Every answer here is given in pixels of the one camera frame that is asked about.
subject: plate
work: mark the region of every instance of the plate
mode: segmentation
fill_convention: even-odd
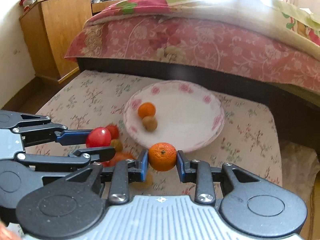
[[[148,132],[138,116],[145,102],[156,106],[158,127]],[[158,142],[173,145],[185,153],[210,144],[220,134],[225,114],[213,93],[197,84],[179,80],[162,81],[144,87],[128,100],[124,125],[129,135],[149,149]]]

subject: bed frame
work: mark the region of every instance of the bed frame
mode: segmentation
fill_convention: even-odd
[[[81,71],[96,70],[164,80],[184,80],[209,90],[264,104],[273,114],[279,139],[320,154],[320,107],[278,87],[197,66],[127,59],[78,58]]]

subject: bedding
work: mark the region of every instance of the bedding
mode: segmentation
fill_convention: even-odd
[[[124,151],[135,157],[142,147],[124,129],[123,111],[129,98],[143,87],[159,82],[158,79],[99,73],[85,70],[51,98],[37,114],[48,115],[55,123],[69,129],[93,129],[113,123],[119,127],[119,139]],[[269,181],[282,185],[281,156],[273,116],[265,105],[230,95],[212,92],[225,111],[222,132],[210,145],[187,154],[189,159],[207,161],[211,166],[232,162]],[[61,146],[46,143],[28,147],[26,152],[41,155],[66,156],[85,145]],[[139,188],[130,184],[130,193],[153,195],[194,195],[193,183],[180,183],[176,169],[158,172],[149,169],[153,177],[150,187]],[[215,185],[222,197],[219,184]]]
[[[277,0],[128,0],[89,19],[66,58],[194,65],[319,93],[319,31]]]

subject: robotic arm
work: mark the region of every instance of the robotic arm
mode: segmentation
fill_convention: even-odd
[[[234,164],[210,167],[177,152],[182,183],[195,198],[130,196],[145,180],[148,151],[103,168],[112,147],[79,149],[65,157],[30,155],[25,146],[82,144],[90,130],[68,130],[50,117],[0,110],[0,217],[36,239],[300,239],[307,208],[298,196]],[[110,181],[107,199],[102,199]],[[213,182],[224,195],[216,199]]]

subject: wooden dresser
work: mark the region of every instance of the wooden dresser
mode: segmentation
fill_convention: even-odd
[[[76,35],[92,14],[119,0],[91,4],[90,0],[37,0],[20,18],[36,76],[62,83],[79,68],[64,59]]]

